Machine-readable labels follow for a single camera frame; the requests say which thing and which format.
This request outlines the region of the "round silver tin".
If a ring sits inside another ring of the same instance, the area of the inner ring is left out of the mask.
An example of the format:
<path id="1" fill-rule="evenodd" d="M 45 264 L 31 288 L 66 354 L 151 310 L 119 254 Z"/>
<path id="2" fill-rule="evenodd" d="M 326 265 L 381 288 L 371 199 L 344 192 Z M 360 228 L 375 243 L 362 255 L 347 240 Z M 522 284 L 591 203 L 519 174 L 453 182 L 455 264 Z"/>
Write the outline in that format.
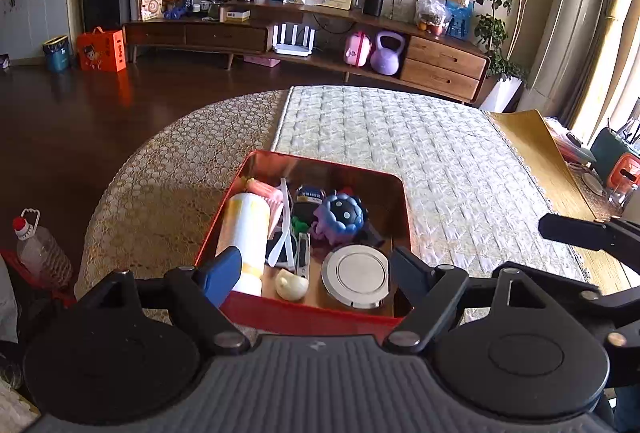
<path id="1" fill-rule="evenodd" d="M 326 292 L 352 309 L 377 309 L 390 294 L 390 267 L 386 255 L 370 245 L 343 245 L 322 262 Z"/>

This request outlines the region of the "white yellow pill bottle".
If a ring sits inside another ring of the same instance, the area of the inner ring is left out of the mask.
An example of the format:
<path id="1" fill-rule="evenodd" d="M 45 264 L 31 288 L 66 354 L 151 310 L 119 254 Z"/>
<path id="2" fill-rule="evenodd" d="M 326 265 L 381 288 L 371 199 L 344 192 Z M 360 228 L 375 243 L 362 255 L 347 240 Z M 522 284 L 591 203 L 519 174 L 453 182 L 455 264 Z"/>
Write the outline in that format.
<path id="1" fill-rule="evenodd" d="M 254 297 L 262 295 L 269 223 L 270 208 L 258 195 L 239 193 L 224 205 L 216 253 L 228 247 L 241 253 L 241 274 L 233 291 Z"/>

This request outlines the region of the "cream round ball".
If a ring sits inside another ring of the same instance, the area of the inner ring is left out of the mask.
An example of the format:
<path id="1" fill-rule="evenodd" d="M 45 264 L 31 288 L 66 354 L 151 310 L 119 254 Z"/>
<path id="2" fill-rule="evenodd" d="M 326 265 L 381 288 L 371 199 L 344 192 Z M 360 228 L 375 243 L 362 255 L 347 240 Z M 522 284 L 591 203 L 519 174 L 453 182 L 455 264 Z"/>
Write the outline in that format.
<path id="1" fill-rule="evenodd" d="M 281 268 L 274 279 L 277 295 L 288 302 L 297 302 L 306 297 L 309 280 Z"/>

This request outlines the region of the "white frame sunglasses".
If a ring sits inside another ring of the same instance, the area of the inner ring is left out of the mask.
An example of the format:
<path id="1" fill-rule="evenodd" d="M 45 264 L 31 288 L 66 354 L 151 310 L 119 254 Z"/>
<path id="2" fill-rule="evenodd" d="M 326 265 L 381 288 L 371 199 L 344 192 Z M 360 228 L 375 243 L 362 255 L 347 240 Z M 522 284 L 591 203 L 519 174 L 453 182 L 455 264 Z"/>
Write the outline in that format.
<path id="1" fill-rule="evenodd" d="M 294 236 L 292 232 L 292 198 L 288 190 L 288 182 L 280 179 L 279 190 L 283 195 L 283 211 L 281 223 L 281 235 L 266 257 L 266 263 L 270 267 L 294 269 L 296 257 L 293 249 Z"/>

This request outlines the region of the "blue purple spiky toy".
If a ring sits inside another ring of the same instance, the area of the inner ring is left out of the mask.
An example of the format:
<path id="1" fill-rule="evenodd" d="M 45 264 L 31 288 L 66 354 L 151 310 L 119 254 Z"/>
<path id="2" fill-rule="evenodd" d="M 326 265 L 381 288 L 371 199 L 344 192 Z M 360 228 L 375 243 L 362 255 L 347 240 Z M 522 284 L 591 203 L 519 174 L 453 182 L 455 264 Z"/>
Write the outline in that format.
<path id="1" fill-rule="evenodd" d="M 352 243 L 368 217 L 361 200 L 346 193 L 326 196 L 314 210 L 311 237 L 329 242 L 332 247 Z"/>

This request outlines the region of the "silver nail clipper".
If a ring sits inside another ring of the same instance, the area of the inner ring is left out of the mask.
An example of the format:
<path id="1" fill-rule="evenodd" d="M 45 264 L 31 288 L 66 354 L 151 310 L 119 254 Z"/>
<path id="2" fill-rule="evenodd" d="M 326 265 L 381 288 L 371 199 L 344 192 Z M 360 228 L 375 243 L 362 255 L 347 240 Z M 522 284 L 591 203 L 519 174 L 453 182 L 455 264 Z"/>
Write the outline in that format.
<path id="1" fill-rule="evenodd" d="M 296 268 L 297 276 L 308 279 L 310 276 L 311 237 L 309 233 L 297 237 Z"/>

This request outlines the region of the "pink ribbed case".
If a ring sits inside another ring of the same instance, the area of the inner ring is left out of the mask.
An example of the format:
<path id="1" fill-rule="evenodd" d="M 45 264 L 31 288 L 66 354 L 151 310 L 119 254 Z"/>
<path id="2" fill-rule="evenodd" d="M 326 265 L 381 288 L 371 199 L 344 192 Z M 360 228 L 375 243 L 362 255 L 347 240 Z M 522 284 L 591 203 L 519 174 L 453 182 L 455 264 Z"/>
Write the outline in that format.
<path id="1" fill-rule="evenodd" d="M 268 237 L 271 238 L 282 216 L 284 207 L 282 190 L 256 179 L 248 179 L 245 183 L 245 190 L 247 193 L 262 197 L 267 202 L 270 210 Z"/>

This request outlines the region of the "black blue white tube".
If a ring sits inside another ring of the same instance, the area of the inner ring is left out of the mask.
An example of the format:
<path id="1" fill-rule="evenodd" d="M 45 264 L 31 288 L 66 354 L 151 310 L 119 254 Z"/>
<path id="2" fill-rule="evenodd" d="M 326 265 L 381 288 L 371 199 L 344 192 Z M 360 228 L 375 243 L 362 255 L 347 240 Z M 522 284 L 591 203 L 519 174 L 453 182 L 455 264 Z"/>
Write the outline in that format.
<path id="1" fill-rule="evenodd" d="M 322 188 L 304 184 L 300 185 L 293 198 L 292 216 L 300 222 L 311 225 L 316 219 L 314 211 L 322 204 L 326 198 L 326 192 Z"/>

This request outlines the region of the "green orange tissue box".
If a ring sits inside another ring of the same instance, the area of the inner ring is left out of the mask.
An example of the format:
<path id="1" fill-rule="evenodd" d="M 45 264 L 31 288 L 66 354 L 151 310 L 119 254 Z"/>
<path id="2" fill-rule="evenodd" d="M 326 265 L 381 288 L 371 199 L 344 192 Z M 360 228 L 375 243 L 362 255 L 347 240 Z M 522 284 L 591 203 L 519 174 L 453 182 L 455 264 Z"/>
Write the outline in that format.
<path id="1" fill-rule="evenodd" d="M 594 168 L 597 175 L 610 190 L 620 182 L 622 170 L 634 175 L 636 184 L 639 184 L 639 153 L 613 130 L 603 128 L 593 141 L 590 152 L 596 159 Z"/>

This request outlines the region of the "lace tablecloth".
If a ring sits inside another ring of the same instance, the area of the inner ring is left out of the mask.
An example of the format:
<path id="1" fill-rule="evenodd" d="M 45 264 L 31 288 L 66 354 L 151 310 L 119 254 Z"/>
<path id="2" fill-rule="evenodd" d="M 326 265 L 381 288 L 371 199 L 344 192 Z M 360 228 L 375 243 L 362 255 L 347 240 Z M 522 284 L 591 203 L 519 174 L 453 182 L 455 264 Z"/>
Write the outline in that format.
<path id="1" fill-rule="evenodd" d="M 270 148 L 286 97 L 269 91 L 196 109 L 134 152 L 91 216 L 76 297 L 114 269 L 160 278 L 193 264 L 236 171 Z"/>

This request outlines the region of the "stack of books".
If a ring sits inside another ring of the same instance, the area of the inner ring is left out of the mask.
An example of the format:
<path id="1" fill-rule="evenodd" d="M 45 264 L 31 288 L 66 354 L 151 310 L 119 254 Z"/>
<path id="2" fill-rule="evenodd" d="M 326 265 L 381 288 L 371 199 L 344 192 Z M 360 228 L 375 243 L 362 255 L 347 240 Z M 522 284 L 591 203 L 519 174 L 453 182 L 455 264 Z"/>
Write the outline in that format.
<path id="1" fill-rule="evenodd" d="M 583 166 L 596 163 L 596 157 L 593 156 L 593 153 L 582 145 L 582 142 L 570 130 L 564 128 L 558 119 L 544 117 L 544 124 L 555 146 L 558 147 L 560 154 L 567 162 Z"/>

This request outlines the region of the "quilted cream table mat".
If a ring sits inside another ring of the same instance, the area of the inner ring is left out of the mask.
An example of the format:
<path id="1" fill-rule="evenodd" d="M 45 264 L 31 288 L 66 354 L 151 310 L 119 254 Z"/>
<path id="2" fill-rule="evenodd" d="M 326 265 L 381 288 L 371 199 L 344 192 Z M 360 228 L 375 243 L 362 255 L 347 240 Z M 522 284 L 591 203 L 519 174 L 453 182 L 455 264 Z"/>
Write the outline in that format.
<path id="1" fill-rule="evenodd" d="M 397 176 L 412 250 L 427 264 L 488 277 L 512 261 L 591 278 L 574 248 L 540 236 L 552 202 L 486 112 L 390 90 L 293 86 L 271 148 Z"/>

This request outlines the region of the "yellow wood-grain mat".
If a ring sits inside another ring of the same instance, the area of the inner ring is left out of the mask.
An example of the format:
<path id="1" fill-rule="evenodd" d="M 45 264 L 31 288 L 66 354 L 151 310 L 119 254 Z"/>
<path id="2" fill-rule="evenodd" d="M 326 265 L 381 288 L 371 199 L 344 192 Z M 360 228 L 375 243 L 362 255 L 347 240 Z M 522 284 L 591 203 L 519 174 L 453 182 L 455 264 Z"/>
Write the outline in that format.
<path id="1" fill-rule="evenodd" d="M 539 112 L 527 110 L 490 116 L 524 159 L 555 212 L 576 219 L 597 219 L 570 174 L 570 169 L 556 148 Z M 599 286 L 603 293 L 609 294 L 632 287 L 623 265 L 612 255 L 582 248 L 577 248 L 576 251 L 584 260 L 588 280 Z"/>

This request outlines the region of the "plastic oil bottle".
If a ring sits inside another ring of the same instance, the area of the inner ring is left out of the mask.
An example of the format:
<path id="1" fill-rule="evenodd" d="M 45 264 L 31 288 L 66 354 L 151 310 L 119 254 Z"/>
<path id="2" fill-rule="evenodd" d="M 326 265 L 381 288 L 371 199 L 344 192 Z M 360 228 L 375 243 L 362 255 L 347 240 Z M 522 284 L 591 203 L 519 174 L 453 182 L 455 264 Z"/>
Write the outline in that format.
<path id="1" fill-rule="evenodd" d="M 47 289 L 62 289 L 73 276 L 73 266 L 53 235 L 40 223 L 41 213 L 26 208 L 13 220 L 16 253 L 32 279 Z"/>

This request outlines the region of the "white standing air conditioner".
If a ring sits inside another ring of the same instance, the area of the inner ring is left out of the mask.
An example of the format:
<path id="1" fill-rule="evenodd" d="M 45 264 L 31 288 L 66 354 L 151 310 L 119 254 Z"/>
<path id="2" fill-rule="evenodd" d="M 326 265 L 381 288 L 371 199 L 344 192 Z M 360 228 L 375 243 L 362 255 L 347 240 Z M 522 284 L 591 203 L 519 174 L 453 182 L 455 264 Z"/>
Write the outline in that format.
<path id="1" fill-rule="evenodd" d="M 518 110 L 558 116 L 580 92 L 612 0 L 553 0 Z"/>

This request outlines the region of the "purple kettlebell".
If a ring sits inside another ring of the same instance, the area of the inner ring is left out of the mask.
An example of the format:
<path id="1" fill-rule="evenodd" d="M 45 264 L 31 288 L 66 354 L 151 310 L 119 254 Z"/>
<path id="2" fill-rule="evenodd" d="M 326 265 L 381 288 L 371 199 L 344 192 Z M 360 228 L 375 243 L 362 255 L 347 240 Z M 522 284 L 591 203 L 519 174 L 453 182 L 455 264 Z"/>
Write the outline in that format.
<path id="1" fill-rule="evenodd" d="M 396 50 L 384 45 L 383 40 L 394 40 L 398 44 Z M 393 76 L 399 70 L 400 56 L 404 52 L 406 40 L 400 34 L 391 31 L 381 31 L 375 38 L 375 50 L 370 58 L 372 69 L 383 76 Z"/>

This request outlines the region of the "wooden tv cabinet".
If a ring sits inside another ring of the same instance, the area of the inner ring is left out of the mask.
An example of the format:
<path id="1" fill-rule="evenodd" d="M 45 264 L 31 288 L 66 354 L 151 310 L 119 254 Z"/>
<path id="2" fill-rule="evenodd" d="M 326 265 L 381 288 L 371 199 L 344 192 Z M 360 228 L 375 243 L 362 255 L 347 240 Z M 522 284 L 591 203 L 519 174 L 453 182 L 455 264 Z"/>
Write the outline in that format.
<path id="1" fill-rule="evenodd" d="M 347 40 L 364 34 L 371 51 L 390 54 L 398 69 L 390 75 L 369 62 L 346 62 Z M 130 58 L 146 48 L 214 52 L 301 63 L 408 86 L 462 103 L 476 100 L 489 60 L 469 42 L 433 36 L 404 22 L 358 11 L 260 1 L 230 2 L 212 19 L 195 15 L 158 18 L 124 26 Z"/>

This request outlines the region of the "pink small case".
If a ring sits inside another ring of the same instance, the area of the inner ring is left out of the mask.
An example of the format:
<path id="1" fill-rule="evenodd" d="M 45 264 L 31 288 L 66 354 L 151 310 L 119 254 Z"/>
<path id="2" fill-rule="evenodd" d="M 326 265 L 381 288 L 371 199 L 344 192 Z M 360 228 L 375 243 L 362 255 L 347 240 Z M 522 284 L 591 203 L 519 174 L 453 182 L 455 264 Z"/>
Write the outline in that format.
<path id="1" fill-rule="evenodd" d="M 369 58 L 372 42 L 364 31 L 350 34 L 345 41 L 344 62 L 352 67 L 363 67 Z"/>

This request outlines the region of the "white router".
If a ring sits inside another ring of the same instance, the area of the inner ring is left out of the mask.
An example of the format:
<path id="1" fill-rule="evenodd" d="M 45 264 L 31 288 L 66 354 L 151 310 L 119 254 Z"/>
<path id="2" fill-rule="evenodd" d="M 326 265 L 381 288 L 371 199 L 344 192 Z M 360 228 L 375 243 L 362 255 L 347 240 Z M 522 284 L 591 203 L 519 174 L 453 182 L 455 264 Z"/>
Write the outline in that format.
<path id="1" fill-rule="evenodd" d="M 311 26 L 282 23 L 273 27 L 271 49 L 280 55 L 309 57 L 315 38 L 316 30 Z"/>

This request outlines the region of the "orange gift bag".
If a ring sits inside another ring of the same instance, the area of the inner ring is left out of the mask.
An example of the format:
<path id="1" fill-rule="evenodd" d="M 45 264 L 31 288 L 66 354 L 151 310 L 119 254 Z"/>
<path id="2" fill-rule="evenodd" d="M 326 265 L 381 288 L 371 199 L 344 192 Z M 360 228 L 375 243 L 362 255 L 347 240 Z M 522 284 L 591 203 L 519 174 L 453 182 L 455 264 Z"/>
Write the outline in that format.
<path id="1" fill-rule="evenodd" d="M 80 34 L 76 39 L 80 69 L 119 72 L 126 68 L 125 38 L 121 29 Z"/>

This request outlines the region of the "blue picture box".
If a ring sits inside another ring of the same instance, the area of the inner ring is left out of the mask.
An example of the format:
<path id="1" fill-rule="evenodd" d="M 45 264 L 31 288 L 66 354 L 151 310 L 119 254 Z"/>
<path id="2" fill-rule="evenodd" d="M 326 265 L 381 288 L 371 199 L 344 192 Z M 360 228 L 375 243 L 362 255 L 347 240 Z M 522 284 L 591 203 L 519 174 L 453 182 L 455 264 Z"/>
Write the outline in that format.
<path id="1" fill-rule="evenodd" d="M 471 30 L 473 16 L 472 5 L 461 5 L 457 2 L 446 0 L 446 8 L 449 13 L 447 34 L 459 40 L 466 40 Z"/>

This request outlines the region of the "bag of fruit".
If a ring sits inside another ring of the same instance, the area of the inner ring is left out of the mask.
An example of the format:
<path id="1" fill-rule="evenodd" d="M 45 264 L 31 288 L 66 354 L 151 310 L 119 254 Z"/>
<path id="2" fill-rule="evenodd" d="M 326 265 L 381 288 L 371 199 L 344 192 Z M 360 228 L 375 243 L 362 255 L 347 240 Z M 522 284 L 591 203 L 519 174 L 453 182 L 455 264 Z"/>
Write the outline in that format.
<path id="1" fill-rule="evenodd" d="M 419 30 L 434 37 L 446 34 L 451 19 L 446 0 L 416 0 L 414 20 Z"/>

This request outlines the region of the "blue trash bin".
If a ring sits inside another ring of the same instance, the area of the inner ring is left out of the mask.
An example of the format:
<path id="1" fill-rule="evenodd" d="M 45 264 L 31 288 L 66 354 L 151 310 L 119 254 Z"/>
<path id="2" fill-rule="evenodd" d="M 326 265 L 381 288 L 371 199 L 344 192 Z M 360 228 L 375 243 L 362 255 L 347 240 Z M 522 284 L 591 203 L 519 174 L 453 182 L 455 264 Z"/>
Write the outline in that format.
<path id="1" fill-rule="evenodd" d="M 70 66 L 70 46 L 66 34 L 43 42 L 42 50 L 50 71 L 58 74 Z"/>

